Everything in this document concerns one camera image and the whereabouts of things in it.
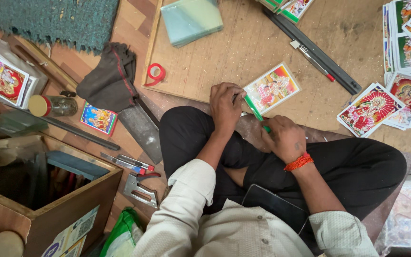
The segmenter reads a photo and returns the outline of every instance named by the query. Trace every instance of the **green rug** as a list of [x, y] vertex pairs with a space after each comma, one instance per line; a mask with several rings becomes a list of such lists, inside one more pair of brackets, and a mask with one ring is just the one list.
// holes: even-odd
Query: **green rug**
[[0, 0], [0, 30], [100, 54], [111, 38], [117, 9], [118, 0]]

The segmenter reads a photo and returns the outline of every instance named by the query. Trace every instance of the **white shirt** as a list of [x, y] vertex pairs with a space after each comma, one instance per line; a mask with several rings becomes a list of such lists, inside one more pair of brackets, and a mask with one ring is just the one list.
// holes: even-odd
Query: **white shirt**
[[[134, 257], [313, 256], [294, 230], [261, 207], [245, 208], [227, 200], [220, 212], [202, 216], [215, 189], [215, 171], [202, 160], [180, 167], [168, 184], [174, 186], [153, 214]], [[327, 257], [378, 256], [364, 225], [353, 215], [327, 211], [309, 220]]]

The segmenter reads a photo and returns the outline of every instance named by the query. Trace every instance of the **metal ruler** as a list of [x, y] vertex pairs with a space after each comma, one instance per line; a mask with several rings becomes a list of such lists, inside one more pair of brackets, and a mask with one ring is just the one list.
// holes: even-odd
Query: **metal ruler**
[[362, 87], [350, 77], [342, 68], [337, 65], [327, 54], [325, 54], [310, 38], [299, 30], [291, 21], [283, 15], [277, 15], [267, 8], [263, 8], [264, 14], [275, 23], [288, 37], [304, 45], [309, 55], [324, 70], [331, 74], [340, 85], [342, 85], [350, 94], [358, 94]]

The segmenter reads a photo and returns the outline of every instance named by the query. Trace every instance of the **jar lid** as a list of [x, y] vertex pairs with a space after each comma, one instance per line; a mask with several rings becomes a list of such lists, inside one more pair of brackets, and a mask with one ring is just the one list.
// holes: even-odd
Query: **jar lid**
[[52, 104], [47, 97], [34, 95], [30, 97], [28, 109], [36, 117], [47, 116], [52, 109]]

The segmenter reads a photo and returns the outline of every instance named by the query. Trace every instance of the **black cloth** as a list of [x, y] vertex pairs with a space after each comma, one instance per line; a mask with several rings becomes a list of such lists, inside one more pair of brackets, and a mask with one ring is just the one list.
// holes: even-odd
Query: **black cloth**
[[[167, 178], [196, 158], [214, 129], [212, 117], [193, 107], [173, 108], [163, 115], [159, 133]], [[342, 205], [360, 220], [385, 201], [406, 173], [406, 161], [401, 152], [372, 139], [308, 143], [307, 152]], [[243, 188], [229, 177], [224, 167], [248, 167]], [[254, 183], [308, 210], [296, 179], [285, 172], [284, 167], [285, 163], [274, 153], [259, 151], [235, 131], [216, 169], [213, 204], [206, 206], [203, 214], [220, 211], [227, 198], [241, 203], [248, 187]], [[314, 254], [321, 253], [310, 223], [300, 237]]]
[[136, 55], [128, 46], [106, 43], [98, 66], [77, 85], [77, 95], [96, 108], [118, 113], [134, 105], [135, 73]]

